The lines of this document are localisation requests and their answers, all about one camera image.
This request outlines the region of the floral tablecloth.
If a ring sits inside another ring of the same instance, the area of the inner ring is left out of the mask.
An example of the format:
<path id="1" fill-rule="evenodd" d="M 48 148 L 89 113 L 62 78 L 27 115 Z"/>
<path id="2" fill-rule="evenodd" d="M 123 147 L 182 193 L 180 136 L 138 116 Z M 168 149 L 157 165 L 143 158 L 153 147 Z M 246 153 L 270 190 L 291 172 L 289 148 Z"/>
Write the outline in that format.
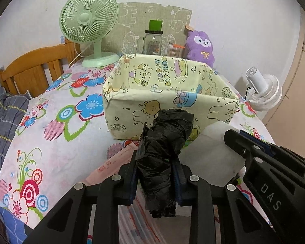
<path id="1" fill-rule="evenodd" d="M 102 89 L 116 64 L 76 63 L 29 101 L 0 171 L 0 206 L 28 227 L 35 228 L 72 185 L 103 165 L 112 144 L 138 146 L 140 136 L 116 139 L 107 127 Z M 230 89 L 240 103 L 228 124 L 270 142 L 255 111 Z"/>

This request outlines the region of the white cloth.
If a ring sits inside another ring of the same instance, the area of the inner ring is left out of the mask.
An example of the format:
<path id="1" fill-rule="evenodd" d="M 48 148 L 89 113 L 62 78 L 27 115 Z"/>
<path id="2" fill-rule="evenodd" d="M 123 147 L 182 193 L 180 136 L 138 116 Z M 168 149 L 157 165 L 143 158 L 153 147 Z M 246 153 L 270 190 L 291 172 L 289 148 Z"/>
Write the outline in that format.
<path id="1" fill-rule="evenodd" d="M 225 186 L 244 166 L 244 158 L 224 142 L 225 132 L 239 130 L 222 121 L 215 122 L 201 131 L 200 135 L 179 157 L 181 164 L 190 167 L 192 174 L 211 185 Z"/>

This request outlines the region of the white standing fan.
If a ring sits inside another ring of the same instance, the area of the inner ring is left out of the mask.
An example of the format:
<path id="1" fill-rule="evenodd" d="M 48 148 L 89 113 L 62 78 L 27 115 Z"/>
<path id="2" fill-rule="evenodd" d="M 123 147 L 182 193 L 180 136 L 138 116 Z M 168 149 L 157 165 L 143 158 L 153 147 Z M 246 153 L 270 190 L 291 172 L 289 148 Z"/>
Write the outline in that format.
<path id="1" fill-rule="evenodd" d="M 254 110 L 265 112 L 278 105 L 282 98 L 282 87 L 276 76 L 263 75 L 258 68 L 251 67 L 246 71 L 246 79 L 249 85 L 245 100 Z"/>

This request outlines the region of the grey plaid pillow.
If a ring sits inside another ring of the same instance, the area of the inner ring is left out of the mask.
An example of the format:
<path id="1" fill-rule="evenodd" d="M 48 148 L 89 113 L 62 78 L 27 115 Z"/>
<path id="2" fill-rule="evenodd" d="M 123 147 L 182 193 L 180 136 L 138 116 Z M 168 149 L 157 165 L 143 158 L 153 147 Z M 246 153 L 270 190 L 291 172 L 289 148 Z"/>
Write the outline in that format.
<path id="1" fill-rule="evenodd" d="M 27 94 L 12 95 L 0 87 L 0 170 L 30 99 Z"/>

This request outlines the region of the pink paper packet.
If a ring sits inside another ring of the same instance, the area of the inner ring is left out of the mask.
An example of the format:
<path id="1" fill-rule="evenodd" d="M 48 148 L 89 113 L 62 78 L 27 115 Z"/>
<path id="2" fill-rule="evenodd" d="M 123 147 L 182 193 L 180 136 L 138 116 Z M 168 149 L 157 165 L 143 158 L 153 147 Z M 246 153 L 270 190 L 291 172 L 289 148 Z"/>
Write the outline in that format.
<path id="1" fill-rule="evenodd" d="M 107 149 L 107 161 L 90 173 L 84 180 L 84 184 L 86 186 L 99 184 L 106 178 L 117 174 L 122 165 L 130 163 L 132 154 L 137 149 L 137 144 L 132 141 L 112 144 Z"/>

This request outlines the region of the toothpick jar orange lid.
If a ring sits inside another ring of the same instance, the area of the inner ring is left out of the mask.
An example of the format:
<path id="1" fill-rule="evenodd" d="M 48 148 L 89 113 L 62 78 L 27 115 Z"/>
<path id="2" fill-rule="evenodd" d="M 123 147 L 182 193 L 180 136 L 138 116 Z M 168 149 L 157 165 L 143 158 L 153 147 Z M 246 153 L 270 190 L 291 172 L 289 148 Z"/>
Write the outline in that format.
<path id="1" fill-rule="evenodd" d="M 182 58 L 185 47 L 178 44 L 168 43 L 167 56 Z"/>

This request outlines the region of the green desk fan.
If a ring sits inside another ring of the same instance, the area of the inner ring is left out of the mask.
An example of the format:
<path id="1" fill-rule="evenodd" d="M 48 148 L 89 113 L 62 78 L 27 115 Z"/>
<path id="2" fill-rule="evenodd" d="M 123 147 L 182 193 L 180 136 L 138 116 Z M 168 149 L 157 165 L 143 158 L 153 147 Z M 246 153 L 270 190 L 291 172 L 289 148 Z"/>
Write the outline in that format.
<path id="1" fill-rule="evenodd" d="M 102 51 L 102 39 L 113 29 L 117 18 L 116 0 L 66 2 L 59 17 L 63 35 L 74 43 L 91 43 L 94 47 L 93 54 L 83 59 L 83 67 L 104 67 L 119 60 L 116 53 Z"/>

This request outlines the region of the black plastic bag bundle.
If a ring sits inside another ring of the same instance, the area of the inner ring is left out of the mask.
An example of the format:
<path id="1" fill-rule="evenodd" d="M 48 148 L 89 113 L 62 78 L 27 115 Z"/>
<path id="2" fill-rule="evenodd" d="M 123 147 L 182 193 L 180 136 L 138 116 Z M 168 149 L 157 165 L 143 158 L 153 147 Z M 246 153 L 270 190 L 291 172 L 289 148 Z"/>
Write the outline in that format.
<path id="1" fill-rule="evenodd" d="M 193 130 L 194 115 L 180 109 L 160 110 L 151 127 L 144 127 L 135 162 L 146 209 L 153 218 L 176 215 L 171 164 Z"/>

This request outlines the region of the clear plastic bag pack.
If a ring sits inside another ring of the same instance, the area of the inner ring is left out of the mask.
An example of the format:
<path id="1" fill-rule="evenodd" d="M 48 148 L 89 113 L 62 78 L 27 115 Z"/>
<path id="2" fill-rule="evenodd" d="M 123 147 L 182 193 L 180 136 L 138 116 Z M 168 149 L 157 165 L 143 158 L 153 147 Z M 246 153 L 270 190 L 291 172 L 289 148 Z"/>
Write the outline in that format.
<path id="1" fill-rule="evenodd" d="M 119 206 L 120 243 L 189 243 L 191 207 L 176 207 L 175 217 L 153 218 L 139 187 L 131 206 Z"/>

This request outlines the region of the beige door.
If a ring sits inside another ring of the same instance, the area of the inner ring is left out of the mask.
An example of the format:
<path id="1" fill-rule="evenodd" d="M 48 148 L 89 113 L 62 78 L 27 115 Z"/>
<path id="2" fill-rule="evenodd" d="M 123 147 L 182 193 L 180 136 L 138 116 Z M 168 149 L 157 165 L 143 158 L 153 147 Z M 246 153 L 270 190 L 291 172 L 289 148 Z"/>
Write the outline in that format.
<path id="1" fill-rule="evenodd" d="M 282 86 L 278 105 L 265 115 L 263 123 L 277 145 L 305 158 L 305 11 L 301 10 L 299 39 L 291 68 Z"/>

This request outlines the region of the green cup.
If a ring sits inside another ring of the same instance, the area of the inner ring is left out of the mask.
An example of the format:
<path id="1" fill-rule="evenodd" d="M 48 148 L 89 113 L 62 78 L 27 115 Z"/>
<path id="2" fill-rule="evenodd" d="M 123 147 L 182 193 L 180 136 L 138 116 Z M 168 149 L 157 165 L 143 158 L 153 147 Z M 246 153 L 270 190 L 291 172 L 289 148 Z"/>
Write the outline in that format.
<path id="1" fill-rule="evenodd" d="M 149 31 L 161 32 L 162 31 L 162 20 L 149 20 Z"/>

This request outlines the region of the purple plush bunny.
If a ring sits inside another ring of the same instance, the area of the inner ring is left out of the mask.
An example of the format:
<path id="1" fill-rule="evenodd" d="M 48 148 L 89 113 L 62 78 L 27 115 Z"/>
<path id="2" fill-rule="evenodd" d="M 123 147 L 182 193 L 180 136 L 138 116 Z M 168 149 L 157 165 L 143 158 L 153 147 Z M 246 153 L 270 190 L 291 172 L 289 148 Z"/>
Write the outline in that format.
<path id="1" fill-rule="evenodd" d="M 186 39 L 187 59 L 209 65 L 213 68 L 215 58 L 213 44 L 207 33 L 203 31 L 189 31 Z"/>

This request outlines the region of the glass mason jar mug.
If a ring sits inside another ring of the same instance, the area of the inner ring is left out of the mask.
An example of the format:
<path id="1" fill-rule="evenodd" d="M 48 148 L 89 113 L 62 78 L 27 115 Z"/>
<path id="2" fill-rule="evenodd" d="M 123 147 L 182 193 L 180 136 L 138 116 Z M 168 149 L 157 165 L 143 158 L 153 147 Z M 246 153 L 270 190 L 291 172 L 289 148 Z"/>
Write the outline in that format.
<path id="1" fill-rule="evenodd" d="M 138 54 L 162 55 L 163 31 L 145 30 L 144 36 L 140 37 L 136 44 Z"/>

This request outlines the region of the green patterned board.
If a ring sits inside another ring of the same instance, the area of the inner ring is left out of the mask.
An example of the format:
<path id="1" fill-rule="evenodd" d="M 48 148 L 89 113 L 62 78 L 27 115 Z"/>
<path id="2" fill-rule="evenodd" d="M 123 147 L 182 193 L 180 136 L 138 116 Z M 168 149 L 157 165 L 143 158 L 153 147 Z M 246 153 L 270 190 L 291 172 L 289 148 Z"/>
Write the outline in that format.
<path id="1" fill-rule="evenodd" d="M 137 53 L 146 31 L 161 31 L 161 53 L 168 44 L 183 46 L 185 29 L 190 24 L 192 10 L 157 3 L 129 2 L 118 4 L 119 14 L 113 29 L 102 39 L 102 51 L 118 55 Z"/>

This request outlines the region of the yellow cartoon fabric box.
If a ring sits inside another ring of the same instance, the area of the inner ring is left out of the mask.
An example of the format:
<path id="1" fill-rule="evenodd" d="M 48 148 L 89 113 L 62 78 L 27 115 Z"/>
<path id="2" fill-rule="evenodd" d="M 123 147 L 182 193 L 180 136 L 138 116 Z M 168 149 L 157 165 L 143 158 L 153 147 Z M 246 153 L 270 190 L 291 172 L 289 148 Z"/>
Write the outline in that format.
<path id="1" fill-rule="evenodd" d="M 169 56 L 125 54 L 102 89 L 106 123 L 116 139 L 141 135 L 160 110 L 191 113 L 196 138 L 217 121 L 230 123 L 238 96 L 209 65 Z"/>

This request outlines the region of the blue bed sheet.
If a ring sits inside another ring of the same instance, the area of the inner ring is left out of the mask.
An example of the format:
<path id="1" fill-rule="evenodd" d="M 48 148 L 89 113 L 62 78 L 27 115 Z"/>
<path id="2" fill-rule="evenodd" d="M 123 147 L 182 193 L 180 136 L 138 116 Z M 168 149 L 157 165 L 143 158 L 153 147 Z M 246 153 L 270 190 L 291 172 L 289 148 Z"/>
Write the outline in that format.
<path id="1" fill-rule="evenodd" d="M 32 229 L 0 207 L 0 233 L 8 243 L 23 243 Z"/>

